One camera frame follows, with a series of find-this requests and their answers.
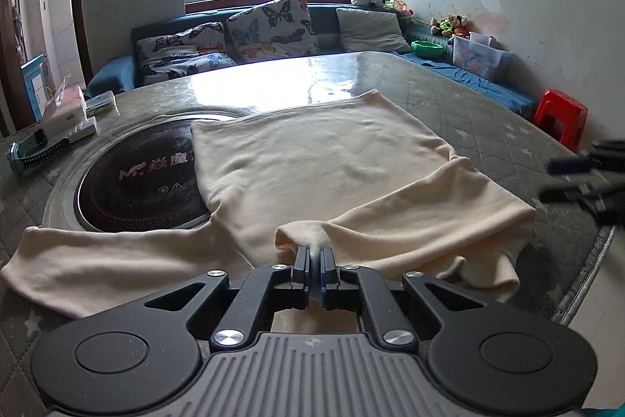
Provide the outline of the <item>cream beige garment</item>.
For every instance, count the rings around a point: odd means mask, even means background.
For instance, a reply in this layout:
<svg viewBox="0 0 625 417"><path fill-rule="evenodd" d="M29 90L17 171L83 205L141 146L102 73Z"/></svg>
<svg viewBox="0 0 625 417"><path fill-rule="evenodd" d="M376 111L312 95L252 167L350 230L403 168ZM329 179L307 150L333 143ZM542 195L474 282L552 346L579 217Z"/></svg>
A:
<svg viewBox="0 0 625 417"><path fill-rule="evenodd" d="M3 281L81 319L211 269L232 278L331 248L337 263L397 279L451 278L498 302L534 208L377 91L192 126L209 221L192 230L87 233L30 227Z"/></svg>

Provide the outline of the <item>red plastic stool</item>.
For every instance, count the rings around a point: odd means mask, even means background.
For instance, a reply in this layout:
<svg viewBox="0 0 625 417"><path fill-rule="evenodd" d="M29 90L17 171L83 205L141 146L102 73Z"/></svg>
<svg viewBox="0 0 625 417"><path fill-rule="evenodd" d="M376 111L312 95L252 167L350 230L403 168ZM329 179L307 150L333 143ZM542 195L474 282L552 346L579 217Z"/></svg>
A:
<svg viewBox="0 0 625 417"><path fill-rule="evenodd" d="M588 108L567 93L546 89L534 112L533 124L564 147L576 152L588 118Z"/></svg>

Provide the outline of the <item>black round induction cooktop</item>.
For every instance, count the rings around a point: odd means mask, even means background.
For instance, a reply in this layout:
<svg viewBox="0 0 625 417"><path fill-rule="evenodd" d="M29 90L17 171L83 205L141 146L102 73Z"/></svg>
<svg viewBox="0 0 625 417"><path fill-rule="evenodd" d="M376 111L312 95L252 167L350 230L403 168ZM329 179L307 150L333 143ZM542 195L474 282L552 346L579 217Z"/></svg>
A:
<svg viewBox="0 0 625 417"><path fill-rule="evenodd" d="M189 229L210 217L195 174L191 116L141 128L106 148L80 178L74 212L88 231Z"/></svg>

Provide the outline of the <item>clear plastic storage box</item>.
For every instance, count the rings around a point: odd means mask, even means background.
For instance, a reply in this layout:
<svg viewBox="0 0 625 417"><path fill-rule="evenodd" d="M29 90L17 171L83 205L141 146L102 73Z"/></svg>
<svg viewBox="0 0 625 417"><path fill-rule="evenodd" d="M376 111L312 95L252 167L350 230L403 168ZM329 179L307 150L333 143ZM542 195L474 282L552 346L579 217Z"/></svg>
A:
<svg viewBox="0 0 625 417"><path fill-rule="evenodd" d="M502 81L513 53L502 48L494 36L470 32L468 37L452 38L452 63L491 82Z"/></svg>

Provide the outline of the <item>colourful plush toys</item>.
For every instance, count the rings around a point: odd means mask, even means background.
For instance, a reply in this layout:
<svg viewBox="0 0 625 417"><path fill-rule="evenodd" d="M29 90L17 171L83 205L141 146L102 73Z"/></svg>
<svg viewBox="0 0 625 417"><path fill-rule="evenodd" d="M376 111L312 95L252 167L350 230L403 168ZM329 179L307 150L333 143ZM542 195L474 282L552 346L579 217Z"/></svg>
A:
<svg viewBox="0 0 625 417"><path fill-rule="evenodd" d="M454 36L467 38L469 36L467 21L466 17L460 15L448 15L442 19L432 18L430 20L430 33L434 36L447 38Z"/></svg>

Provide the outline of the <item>green plastic bowl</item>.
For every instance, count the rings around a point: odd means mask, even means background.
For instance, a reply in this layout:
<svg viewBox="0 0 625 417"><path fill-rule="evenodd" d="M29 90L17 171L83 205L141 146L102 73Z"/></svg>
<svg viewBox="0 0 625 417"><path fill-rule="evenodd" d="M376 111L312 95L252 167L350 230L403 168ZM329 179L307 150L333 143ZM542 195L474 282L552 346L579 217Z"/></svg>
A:
<svg viewBox="0 0 625 417"><path fill-rule="evenodd" d="M438 59L446 54L445 45L427 40L414 40L410 43L412 52L423 59Z"/></svg>

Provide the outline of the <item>green flat packet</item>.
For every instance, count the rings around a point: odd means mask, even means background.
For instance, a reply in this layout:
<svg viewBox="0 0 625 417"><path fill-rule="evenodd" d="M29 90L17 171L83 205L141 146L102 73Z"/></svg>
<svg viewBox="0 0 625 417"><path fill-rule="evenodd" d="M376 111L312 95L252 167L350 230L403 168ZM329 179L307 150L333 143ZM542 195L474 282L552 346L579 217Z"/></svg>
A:
<svg viewBox="0 0 625 417"><path fill-rule="evenodd" d="M86 115L88 118L111 109L116 109L116 96L112 91L103 92L86 100Z"/></svg>

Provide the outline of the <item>orange green plush toy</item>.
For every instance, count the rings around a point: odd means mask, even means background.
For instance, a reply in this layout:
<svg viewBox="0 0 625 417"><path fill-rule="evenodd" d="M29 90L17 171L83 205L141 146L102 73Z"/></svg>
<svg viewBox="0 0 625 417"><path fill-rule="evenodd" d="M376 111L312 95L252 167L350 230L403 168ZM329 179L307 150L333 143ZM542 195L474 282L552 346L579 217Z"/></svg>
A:
<svg viewBox="0 0 625 417"><path fill-rule="evenodd" d="M386 0L384 1L384 9L387 11L395 12L402 17L412 17L413 9L402 0Z"/></svg>

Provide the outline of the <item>left butterfly print cushion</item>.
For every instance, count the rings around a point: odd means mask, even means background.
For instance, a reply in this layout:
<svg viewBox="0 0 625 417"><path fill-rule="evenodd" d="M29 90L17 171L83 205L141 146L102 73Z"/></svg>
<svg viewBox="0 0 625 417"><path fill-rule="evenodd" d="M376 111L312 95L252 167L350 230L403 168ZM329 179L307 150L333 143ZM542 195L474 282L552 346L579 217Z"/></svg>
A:
<svg viewBox="0 0 625 417"><path fill-rule="evenodd" d="M144 86L236 65L227 54L225 29L220 22L140 39L136 54Z"/></svg>

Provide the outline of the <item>butterfly print cushion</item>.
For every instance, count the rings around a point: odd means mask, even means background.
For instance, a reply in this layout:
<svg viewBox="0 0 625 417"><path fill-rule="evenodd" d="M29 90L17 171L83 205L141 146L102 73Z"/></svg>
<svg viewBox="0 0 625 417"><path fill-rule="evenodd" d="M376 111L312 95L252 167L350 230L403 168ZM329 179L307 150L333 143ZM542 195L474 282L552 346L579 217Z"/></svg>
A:
<svg viewBox="0 0 625 417"><path fill-rule="evenodd" d="M236 65L227 54L225 29L220 22L140 39L136 54L144 86Z"/></svg>
<svg viewBox="0 0 625 417"><path fill-rule="evenodd" d="M239 12L226 26L244 63L317 55L307 0L274 0Z"/></svg>

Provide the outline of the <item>white pink box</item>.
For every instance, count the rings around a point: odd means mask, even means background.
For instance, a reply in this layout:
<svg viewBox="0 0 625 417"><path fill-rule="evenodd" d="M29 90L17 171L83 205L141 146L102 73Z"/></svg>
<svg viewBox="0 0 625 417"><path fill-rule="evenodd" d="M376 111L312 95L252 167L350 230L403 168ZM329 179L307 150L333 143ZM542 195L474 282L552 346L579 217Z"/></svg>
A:
<svg viewBox="0 0 625 417"><path fill-rule="evenodd" d="M87 119L86 100L79 86L59 89L46 104L40 126L48 139L65 133Z"/></svg>

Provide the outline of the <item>right butterfly print cushion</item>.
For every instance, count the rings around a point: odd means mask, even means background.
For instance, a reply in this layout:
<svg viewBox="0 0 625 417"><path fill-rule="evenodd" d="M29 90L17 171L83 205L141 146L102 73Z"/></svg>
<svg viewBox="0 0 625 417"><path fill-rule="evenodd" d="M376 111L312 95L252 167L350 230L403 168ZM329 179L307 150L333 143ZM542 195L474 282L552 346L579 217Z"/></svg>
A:
<svg viewBox="0 0 625 417"><path fill-rule="evenodd" d="M244 63L317 55L307 0L274 0L239 12L226 26Z"/></svg>

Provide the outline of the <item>grey plain cushion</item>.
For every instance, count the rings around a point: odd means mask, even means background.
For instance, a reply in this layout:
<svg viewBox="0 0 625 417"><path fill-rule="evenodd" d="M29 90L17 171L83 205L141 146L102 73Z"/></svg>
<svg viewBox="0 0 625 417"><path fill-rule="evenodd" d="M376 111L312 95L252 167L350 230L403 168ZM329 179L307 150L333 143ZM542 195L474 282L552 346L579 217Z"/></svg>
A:
<svg viewBox="0 0 625 417"><path fill-rule="evenodd" d="M339 38L346 52L409 53L409 43L392 12L336 9Z"/></svg>

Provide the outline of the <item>blue white children board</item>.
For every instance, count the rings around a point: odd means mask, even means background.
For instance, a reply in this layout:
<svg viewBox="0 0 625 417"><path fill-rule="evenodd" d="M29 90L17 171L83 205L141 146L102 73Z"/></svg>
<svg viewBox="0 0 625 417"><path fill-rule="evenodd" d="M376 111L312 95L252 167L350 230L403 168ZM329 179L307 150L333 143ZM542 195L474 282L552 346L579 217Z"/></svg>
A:
<svg viewBox="0 0 625 417"><path fill-rule="evenodd" d="M21 66L22 79L36 122L42 118L50 99L49 67L45 54L33 57Z"/></svg>

